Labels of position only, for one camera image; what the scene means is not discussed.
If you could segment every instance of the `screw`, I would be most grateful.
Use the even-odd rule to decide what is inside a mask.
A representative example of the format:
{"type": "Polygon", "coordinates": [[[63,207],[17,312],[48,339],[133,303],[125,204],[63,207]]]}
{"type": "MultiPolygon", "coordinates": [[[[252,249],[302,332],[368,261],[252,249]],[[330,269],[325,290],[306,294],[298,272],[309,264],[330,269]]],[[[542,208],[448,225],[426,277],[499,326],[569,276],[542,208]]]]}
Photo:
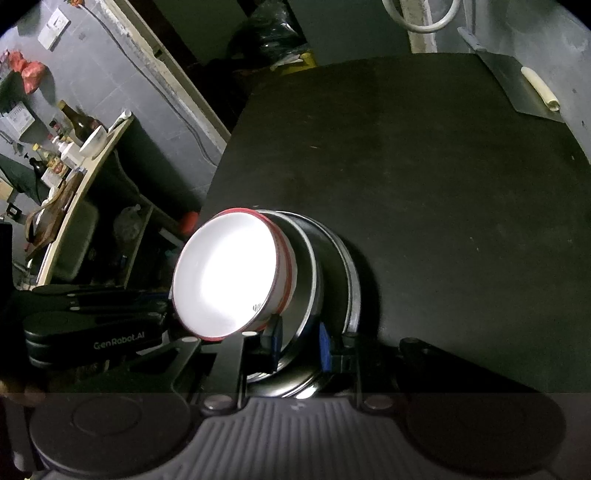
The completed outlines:
{"type": "Polygon", "coordinates": [[[370,395],[364,403],[371,410],[387,410],[394,406],[394,400],[387,395],[370,395]]]}
{"type": "Polygon", "coordinates": [[[231,408],[232,404],[232,397],[220,394],[209,395],[208,398],[203,401],[203,405],[205,405],[208,410],[227,410],[228,408],[231,408]]]}

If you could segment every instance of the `white bowl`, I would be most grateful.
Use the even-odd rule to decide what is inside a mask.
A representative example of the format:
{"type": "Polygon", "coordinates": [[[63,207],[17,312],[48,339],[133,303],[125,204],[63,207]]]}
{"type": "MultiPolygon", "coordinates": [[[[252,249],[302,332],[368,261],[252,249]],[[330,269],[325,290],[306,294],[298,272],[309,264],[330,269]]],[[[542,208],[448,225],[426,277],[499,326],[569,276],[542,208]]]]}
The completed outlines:
{"type": "Polygon", "coordinates": [[[173,278],[174,306],[190,332],[220,340],[263,328],[285,308],[293,264],[279,232],[254,210],[230,209],[193,234],[173,278]]]}
{"type": "Polygon", "coordinates": [[[83,157],[95,158],[107,144],[109,135],[107,130],[102,125],[96,127],[95,131],[91,133],[84,145],[80,147],[80,153],[83,157]]]}

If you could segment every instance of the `electrical outlet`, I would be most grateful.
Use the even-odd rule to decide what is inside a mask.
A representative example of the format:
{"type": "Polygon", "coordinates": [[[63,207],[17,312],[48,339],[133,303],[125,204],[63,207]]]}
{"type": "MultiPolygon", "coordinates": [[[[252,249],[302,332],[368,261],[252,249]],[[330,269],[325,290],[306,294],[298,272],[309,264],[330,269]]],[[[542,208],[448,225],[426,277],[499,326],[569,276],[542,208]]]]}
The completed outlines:
{"type": "Polygon", "coordinates": [[[39,33],[37,40],[39,40],[41,45],[47,50],[51,50],[58,37],[69,23],[70,21],[62,11],[59,8],[56,8],[56,11],[52,13],[51,17],[39,33]]]}

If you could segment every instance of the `wooden shelf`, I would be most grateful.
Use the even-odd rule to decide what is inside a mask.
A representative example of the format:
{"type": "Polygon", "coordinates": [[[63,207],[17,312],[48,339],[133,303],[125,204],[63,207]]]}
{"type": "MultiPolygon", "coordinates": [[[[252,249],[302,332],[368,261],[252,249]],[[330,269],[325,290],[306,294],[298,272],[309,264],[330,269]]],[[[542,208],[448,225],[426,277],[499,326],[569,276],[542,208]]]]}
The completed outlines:
{"type": "Polygon", "coordinates": [[[55,241],[51,243],[47,248],[47,252],[43,259],[43,264],[41,265],[41,270],[39,272],[39,275],[37,276],[38,286],[47,285],[51,282],[51,278],[53,276],[53,269],[56,265],[57,257],[61,251],[63,238],[70,225],[70,222],[72,221],[72,218],[80,201],[85,197],[86,193],[90,189],[90,185],[93,183],[94,179],[98,175],[100,168],[103,166],[103,164],[115,148],[117,142],[121,139],[125,131],[129,128],[133,119],[133,116],[131,118],[128,118],[109,134],[107,145],[94,160],[91,158],[86,158],[82,163],[82,167],[86,169],[86,174],[84,175],[82,183],[80,184],[80,186],[76,190],[76,193],[74,194],[74,198],[72,199],[70,207],[66,212],[64,221],[61,223],[60,231],[58,232],[55,241]]]}

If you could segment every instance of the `bottle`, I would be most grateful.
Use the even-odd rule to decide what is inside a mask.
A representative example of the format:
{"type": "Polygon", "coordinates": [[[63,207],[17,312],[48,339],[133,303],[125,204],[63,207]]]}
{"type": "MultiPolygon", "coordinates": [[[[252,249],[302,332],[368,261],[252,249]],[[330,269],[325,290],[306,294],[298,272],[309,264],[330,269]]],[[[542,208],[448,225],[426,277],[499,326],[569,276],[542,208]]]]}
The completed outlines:
{"type": "Polygon", "coordinates": [[[68,167],[66,167],[66,165],[60,160],[60,157],[58,157],[55,153],[45,150],[45,148],[43,148],[38,143],[33,145],[33,151],[37,152],[42,158],[45,159],[45,165],[53,173],[59,175],[61,178],[66,175],[68,167]]]}
{"type": "Polygon", "coordinates": [[[62,125],[55,118],[49,122],[49,126],[55,130],[58,137],[64,135],[64,129],[62,125]]]}
{"type": "Polygon", "coordinates": [[[29,159],[29,164],[31,165],[31,167],[33,167],[33,170],[37,172],[38,177],[41,178],[47,170],[47,166],[38,158],[29,157],[27,153],[25,153],[25,158],[29,159]]]}
{"type": "Polygon", "coordinates": [[[70,108],[64,100],[60,100],[57,107],[64,112],[64,115],[68,117],[70,122],[72,122],[74,133],[82,143],[88,140],[88,137],[92,135],[92,132],[102,125],[96,118],[76,112],[73,108],[70,108]]]}
{"type": "Polygon", "coordinates": [[[80,147],[71,138],[53,137],[51,142],[58,148],[61,160],[71,169],[79,167],[84,162],[84,156],[80,153],[80,147]]]}

